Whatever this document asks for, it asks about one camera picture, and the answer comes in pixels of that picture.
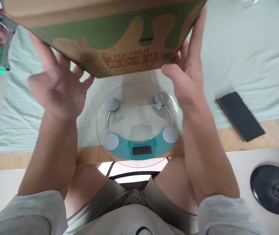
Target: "hand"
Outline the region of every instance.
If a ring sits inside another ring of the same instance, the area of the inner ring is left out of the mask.
[[[94,77],[80,82],[84,70],[76,66],[70,70],[70,60],[57,52],[37,36],[29,33],[42,63],[43,72],[31,75],[29,86],[38,103],[55,118],[76,119],[82,112],[86,93]]]
[[[189,44],[187,41],[183,43],[174,64],[163,65],[161,68],[162,73],[172,80],[174,94],[183,111],[189,110],[198,102],[206,101],[200,58],[206,13],[207,9],[204,7],[193,27]]]

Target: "sleeve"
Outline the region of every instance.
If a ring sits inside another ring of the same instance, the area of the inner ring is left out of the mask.
[[[56,190],[14,196],[0,212],[0,234],[63,234],[68,227],[63,198]]]
[[[267,234],[242,198],[205,198],[199,205],[197,222],[199,235]]]

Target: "digital display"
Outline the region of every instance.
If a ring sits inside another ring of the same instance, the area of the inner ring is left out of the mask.
[[[152,153],[151,145],[133,147],[132,149],[133,149],[133,155],[142,155],[142,154],[150,154],[150,153]]]

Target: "cardboard box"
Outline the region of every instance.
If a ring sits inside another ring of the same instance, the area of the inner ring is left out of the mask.
[[[206,0],[4,0],[19,24],[97,78],[175,58]]]

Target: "smartphone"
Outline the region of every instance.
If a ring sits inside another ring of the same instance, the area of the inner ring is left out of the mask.
[[[265,134],[236,91],[216,99],[216,102],[244,142],[250,142]]]

